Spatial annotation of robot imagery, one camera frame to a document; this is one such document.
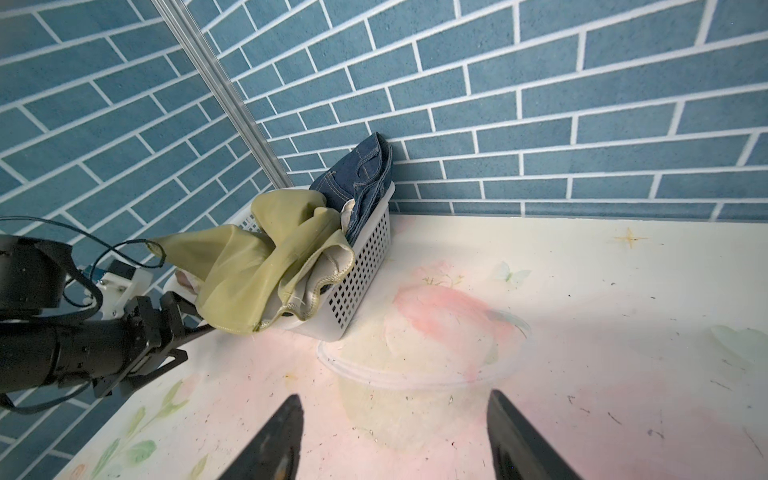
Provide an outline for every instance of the white table surface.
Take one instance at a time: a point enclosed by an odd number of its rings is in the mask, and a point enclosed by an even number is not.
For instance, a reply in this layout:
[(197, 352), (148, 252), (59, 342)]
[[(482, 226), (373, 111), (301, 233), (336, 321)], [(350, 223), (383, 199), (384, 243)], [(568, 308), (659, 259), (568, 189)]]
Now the white table surface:
[(392, 234), (339, 342), (208, 334), (59, 478), (216, 478), (291, 393), (300, 478), (494, 478), (491, 388), (585, 480), (768, 478), (768, 225), (393, 215)]

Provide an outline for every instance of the white laundry basket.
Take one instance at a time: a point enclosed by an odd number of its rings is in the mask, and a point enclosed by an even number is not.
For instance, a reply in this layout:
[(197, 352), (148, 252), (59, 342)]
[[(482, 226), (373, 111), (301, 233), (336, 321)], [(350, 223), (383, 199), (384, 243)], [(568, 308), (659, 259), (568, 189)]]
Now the white laundry basket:
[[(355, 315), (357, 306), (366, 294), (376, 272), (384, 261), (384, 256), (392, 242), (389, 232), (389, 199), (395, 193), (395, 184), (390, 184), (384, 197), (371, 213), (371, 217), (360, 230), (352, 250), (355, 252), (355, 266), (341, 284), (330, 288), (323, 294), (317, 314), (301, 321), (294, 316), (284, 316), (276, 320), (270, 328), (290, 330), (332, 342), (341, 338), (349, 321)], [(250, 204), (237, 212), (228, 223), (233, 223), (244, 230), (257, 230)]]

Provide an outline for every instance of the denim jeans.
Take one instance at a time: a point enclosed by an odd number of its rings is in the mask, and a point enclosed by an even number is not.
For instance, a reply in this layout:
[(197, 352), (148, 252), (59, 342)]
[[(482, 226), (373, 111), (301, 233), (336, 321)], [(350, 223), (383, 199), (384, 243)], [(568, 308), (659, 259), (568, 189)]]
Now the denim jeans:
[(317, 177), (310, 190), (326, 196), (328, 207), (341, 211), (355, 199), (346, 239), (354, 245), (373, 209), (392, 181), (392, 147), (378, 133), (366, 138), (325, 173)]

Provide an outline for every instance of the olive green cloth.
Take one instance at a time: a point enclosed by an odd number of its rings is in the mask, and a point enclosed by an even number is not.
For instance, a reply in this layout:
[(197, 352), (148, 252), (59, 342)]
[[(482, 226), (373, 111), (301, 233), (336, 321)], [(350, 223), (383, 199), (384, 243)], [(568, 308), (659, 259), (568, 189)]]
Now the olive green cloth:
[(250, 209), (263, 233), (222, 225), (152, 239), (168, 262), (203, 280), (200, 315), (239, 334), (266, 328), (284, 313), (310, 318), (320, 289), (341, 283), (355, 264), (339, 212), (326, 208), (320, 192), (275, 190), (256, 197)]

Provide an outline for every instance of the gold star decoration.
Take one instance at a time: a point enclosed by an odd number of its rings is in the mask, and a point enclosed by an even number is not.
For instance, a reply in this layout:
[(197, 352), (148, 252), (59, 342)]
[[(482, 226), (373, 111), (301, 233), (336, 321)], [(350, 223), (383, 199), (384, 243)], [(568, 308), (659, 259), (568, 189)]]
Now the gold star decoration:
[(629, 243), (629, 247), (633, 248), (634, 243), (638, 240), (648, 240), (648, 237), (636, 237), (634, 233), (632, 233), (632, 229), (627, 228), (627, 235), (624, 237), (614, 237), (616, 240), (627, 242)]

